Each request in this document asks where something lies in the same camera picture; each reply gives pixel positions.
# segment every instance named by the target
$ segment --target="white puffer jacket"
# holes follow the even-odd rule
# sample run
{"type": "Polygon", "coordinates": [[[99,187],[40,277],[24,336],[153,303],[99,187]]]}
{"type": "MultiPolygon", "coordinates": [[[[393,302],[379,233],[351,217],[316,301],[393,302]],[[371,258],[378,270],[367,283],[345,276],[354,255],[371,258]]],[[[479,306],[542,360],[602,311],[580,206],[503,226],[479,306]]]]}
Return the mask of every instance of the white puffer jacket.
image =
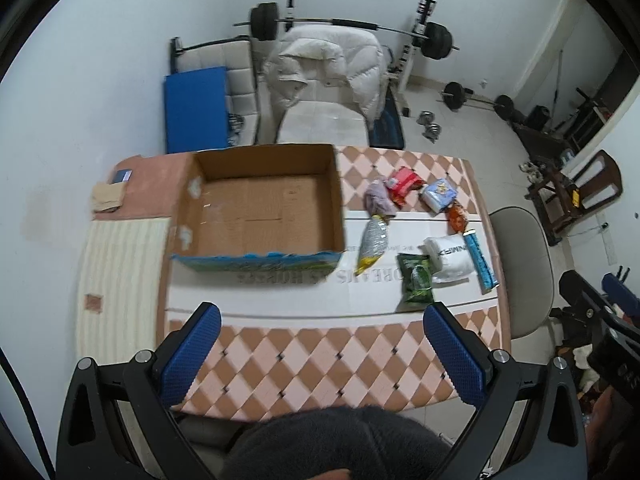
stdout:
{"type": "Polygon", "coordinates": [[[313,76],[346,80],[369,126],[385,105],[386,61],[378,39],[367,30],[334,25],[302,25],[287,32],[264,64],[274,118],[282,120],[313,76]]]}

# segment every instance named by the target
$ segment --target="open cardboard box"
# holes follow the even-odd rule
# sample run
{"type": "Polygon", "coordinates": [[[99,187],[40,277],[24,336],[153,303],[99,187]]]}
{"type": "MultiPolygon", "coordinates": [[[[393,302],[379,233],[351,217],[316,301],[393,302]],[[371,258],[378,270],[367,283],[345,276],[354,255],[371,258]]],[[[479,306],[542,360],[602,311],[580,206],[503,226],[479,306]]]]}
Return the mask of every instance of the open cardboard box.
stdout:
{"type": "Polygon", "coordinates": [[[173,258],[196,270],[327,269],[344,252],[330,144],[193,153],[173,258]]]}

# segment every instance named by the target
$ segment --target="green package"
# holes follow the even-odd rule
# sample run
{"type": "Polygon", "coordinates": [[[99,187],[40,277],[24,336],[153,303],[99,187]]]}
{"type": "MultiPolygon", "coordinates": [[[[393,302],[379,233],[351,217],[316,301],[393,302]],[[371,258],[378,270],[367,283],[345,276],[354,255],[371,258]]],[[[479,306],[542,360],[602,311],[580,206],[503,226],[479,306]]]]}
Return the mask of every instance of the green package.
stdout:
{"type": "Polygon", "coordinates": [[[431,290],[431,262],[423,254],[398,254],[402,272],[402,301],[405,303],[433,303],[431,290]]]}

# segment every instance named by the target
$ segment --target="cream striped fabric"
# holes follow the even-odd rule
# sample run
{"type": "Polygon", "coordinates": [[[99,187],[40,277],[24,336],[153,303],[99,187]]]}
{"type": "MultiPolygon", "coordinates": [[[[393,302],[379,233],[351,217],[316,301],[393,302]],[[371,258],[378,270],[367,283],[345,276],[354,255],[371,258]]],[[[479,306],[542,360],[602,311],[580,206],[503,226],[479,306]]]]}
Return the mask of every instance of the cream striped fabric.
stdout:
{"type": "Polygon", "coordinates": [[[92,222],[78,284],[79,358],[111,364],[156,347],[160,271],[170,221],[92,222]],[[85,308],[87,294],[102,298],[100,312],[85,308]]]}

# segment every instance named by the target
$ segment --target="pair of shoes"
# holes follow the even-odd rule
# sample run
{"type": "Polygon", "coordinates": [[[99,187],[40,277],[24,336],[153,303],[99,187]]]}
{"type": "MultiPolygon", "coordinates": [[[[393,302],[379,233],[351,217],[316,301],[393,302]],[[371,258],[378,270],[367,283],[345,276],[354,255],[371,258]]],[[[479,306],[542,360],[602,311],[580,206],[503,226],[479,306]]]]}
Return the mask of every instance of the pair of shoes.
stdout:
{"type": "Polygon", "coordinates": [[[539,182],[542,182],[542,173],[540,173],[538,170],[536,171],[531,171],[528,175],[527,178],[529,179],[529,182],[532,184],[537,184],[539,182]]]}
{"type": "Polygon", "coordinates": [[[538,167],[532,162],[523,162],[522,164],[519,164],[518,167],[523,173],[532,173],[533,171],[538,170],[538,167]]]}

